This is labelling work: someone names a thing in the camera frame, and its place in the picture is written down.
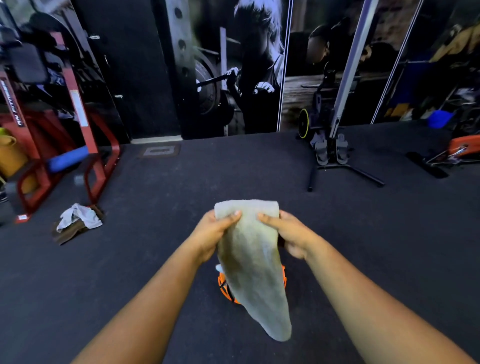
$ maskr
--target white cloth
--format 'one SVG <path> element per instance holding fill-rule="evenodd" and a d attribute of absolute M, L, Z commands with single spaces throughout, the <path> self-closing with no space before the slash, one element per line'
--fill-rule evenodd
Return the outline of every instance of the white cloth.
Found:
<path fill-rule="evenodd" d="M 277 341 L 290 339 L 292 325 L 278 253 L 278 232 L 257 219 L 257 213 L 278 217 L 276 201 L 231 200 L 215 205 L 215 217 L 241 210 L 242 217 L 218 243 L 218 259 L 235 298 Z"/>
<path fill-rule="evenodd" d="M 80 204 L 73 204 L 68 210 L 61 214 L 61 221 L 57 226 L 57 231 L 60 232 L 67 226 L 72 225 L 77 220 L 82 220 L 85 226 L 89 229 L 98 228 L 103 225 L 103 222 L 98 218 L 95 211 L 89 207 Z"/>

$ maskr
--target yellow punching bag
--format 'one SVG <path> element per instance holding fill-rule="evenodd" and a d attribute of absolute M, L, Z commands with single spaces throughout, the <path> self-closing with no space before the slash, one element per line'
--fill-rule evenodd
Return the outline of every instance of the yellow punching bag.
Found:
<path fill-rule="evenodd" d="M 28 162 L 28 157 L 5 128 L 0 128 L 0 172 L 7 179 Z M 28 176 L 22 184 L 22 192 L 28 194 L 38 187 L 35 175 Z"/>

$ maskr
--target orange basket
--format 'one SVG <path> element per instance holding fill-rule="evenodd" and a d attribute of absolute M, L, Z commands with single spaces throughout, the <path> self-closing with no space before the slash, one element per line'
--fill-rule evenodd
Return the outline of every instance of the orange basket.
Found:
<path fill-rule="evenodd" d="M 287 277 L 285 277 L 285 266 L 282 266 L 283 270 L 283 287 L 287 286 Z M 227 279 L 225 277 L 225 274 L 221 273 L 218 275 L 218 285 L 220 287 L 220 290 L 222 291 L 223 295 L 227 297 L 230 301 L 232 301 L 233 294 L 228 287 L 227 284 Z M 236 298 L 233 299 L 234 303 L 241 304 L 240 302 L 237 301 Z"/>

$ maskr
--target black wall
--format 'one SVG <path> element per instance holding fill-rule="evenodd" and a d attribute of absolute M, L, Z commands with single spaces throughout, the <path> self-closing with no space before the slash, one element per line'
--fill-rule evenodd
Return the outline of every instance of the black wall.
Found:
<path fill-rule="evenodd" d="M 178 135 L 165 58 L 150 0 L 77 0 L 75 11 L 130 138 Z"/>

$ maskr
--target doormat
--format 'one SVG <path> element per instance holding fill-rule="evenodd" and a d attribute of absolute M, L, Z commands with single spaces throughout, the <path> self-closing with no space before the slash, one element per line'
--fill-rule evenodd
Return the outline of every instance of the doormat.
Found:
<path fill-rule="evenodd" d="M 167 158 L 175 157 L 180 153 L 179 143 L 162 143 L 142 148 L 138 158 Z"/>

